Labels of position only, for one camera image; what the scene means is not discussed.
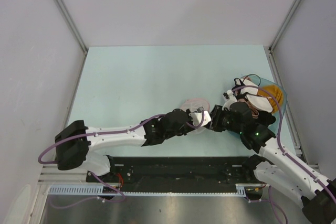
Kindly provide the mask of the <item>white mesh laundry bag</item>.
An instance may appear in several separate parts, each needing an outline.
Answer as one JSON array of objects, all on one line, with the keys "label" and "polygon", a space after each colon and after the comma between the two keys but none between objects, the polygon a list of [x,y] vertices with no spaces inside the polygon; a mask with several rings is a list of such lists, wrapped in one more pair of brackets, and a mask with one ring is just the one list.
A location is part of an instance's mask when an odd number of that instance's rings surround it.
[{"label": "white mesh laundry bag", "polygon": [[[180,106],[180,109],[182,109],[183,111],[189,109],[191,112],[195,112],[200,107],[202,107],[206,111],[209,111],[210,104],[207,100],[201,98],[188,99]],[[200,127],[197,130],[191,131],[190,134],[191,135],[201,134],[205,130],[206,130],[205,127]]]}]

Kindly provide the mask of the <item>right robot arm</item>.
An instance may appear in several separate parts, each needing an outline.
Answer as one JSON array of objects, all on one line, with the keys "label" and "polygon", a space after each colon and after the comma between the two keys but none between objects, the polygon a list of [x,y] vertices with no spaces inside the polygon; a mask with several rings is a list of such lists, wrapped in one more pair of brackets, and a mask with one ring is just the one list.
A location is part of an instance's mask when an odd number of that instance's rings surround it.
[{"label": "right robot arm", "polygon": [[247,149],[255,151],[242,169],[245,181],[259,180],[277,189],[302,209],[310,223],[335,221],[335,180],[288,151],[274,132],[253,118],[247,104],[216,105],[210,116],[208,129],[237,133]]}]

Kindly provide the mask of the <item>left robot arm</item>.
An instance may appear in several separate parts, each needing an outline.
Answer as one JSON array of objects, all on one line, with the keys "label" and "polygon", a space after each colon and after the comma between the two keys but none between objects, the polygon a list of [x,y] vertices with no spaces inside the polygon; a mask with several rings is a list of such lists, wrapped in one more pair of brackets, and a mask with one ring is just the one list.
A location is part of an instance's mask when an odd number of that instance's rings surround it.
[{"label": "left robot arm", "polygon": [[204,126],[208,122],[207,116],[204,110],[191,112],[175,109],[124,130],[88,127],[83,120],[74,121],[55,137],[57,168],[82,168],[110,182],[115,178],[116,169],[112,166],[111,158],[98,154],[98,150],[159,145],[172,137],[187,135]]}]

